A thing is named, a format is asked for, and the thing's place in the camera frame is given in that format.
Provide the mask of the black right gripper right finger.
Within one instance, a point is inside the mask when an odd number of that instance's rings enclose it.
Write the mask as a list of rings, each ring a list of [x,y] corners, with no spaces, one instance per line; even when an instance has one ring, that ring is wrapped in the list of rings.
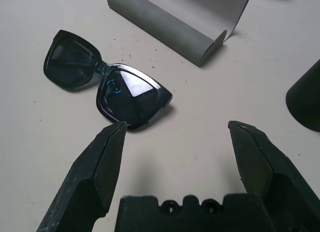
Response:
[[[278,232],[318,232],[320,200],[292,161],[255,126],[229,121],[241,181],[258,194]]]

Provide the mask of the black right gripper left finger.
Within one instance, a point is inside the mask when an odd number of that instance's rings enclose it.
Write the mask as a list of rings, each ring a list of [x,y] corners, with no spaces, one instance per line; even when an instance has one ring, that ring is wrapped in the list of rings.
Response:
[[[70,167],[39,232],[91,232],[109,212],[116,189],[127,123],[102,129]]]

